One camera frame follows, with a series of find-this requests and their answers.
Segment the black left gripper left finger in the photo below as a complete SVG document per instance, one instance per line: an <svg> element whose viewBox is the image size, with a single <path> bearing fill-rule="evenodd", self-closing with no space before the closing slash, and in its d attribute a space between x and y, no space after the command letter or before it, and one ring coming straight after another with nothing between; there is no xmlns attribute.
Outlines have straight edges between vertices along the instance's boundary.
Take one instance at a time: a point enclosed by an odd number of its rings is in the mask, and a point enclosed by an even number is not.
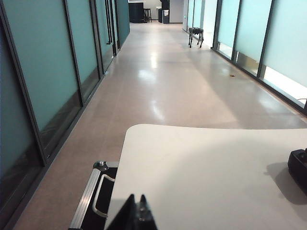
<svg viewBox="0 0 307 230"><path fill-rule="evenodd" d="M136 204L131 194L109 225L110 230L135 230Z"/></svg>

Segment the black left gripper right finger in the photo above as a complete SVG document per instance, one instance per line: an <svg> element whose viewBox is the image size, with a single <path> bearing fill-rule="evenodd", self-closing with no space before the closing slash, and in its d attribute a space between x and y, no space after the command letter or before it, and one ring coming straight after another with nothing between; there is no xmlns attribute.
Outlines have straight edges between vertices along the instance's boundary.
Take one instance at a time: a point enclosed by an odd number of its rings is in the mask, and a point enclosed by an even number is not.
<svg viewBox="0 0 307 230"><path fill-rule="evenodd" d="M137 229L158 230L145 195L141 196L141 199L137 204Z"/></svg>

